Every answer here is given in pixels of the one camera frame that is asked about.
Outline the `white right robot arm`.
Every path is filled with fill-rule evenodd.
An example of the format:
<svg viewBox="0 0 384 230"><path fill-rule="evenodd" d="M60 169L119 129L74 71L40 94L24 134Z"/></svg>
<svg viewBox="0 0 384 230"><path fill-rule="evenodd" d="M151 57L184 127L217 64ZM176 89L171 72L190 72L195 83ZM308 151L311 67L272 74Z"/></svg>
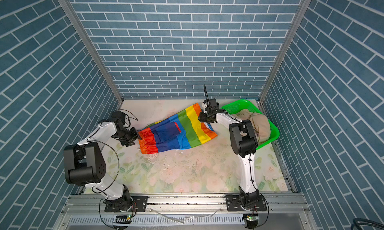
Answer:
<svg viewBox="0 0 384 230"><path fill-rule="evenodd" d="M259 145L257 135L249 120L240 120L226 110L213 113L201 112L198 120L202 123L219 123L229 130L233 152L241 161L241 183L239 199L244 209L251 209L260 200L260 191L255 182L255 153Z"/></svg>

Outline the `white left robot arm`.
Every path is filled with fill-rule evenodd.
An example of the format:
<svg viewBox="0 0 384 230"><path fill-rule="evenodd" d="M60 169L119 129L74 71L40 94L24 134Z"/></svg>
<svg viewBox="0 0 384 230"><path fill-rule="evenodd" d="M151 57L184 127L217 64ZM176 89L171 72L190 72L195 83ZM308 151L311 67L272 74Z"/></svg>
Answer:
<svg viewBox="0 0 384 230"><path fill-rule="evenodd" d="M64 148L64 167L67 183L86 186L93 193L104 197L106 210L110 212L128 212L133 209L134 200L128 188L116 182L116 177L107 173L103 148L117 151L107 141L114 138L123 146L132 146L139 139L138 131L124 127L118 119L102 120L85 139Z"/></svg>

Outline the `rainbow striped shorts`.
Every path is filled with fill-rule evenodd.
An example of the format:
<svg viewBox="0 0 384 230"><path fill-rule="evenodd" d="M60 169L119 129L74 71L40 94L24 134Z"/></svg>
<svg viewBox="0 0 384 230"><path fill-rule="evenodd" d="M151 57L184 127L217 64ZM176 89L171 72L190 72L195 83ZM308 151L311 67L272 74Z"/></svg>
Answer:
<svg viewBox="0 0 384 230"><path fill-rule="evenodd" d="M157 154L169 150L187 150L205 144L218 135L210 124L202 123L198 103L155 122L139 131L142 154Z"/></svg>

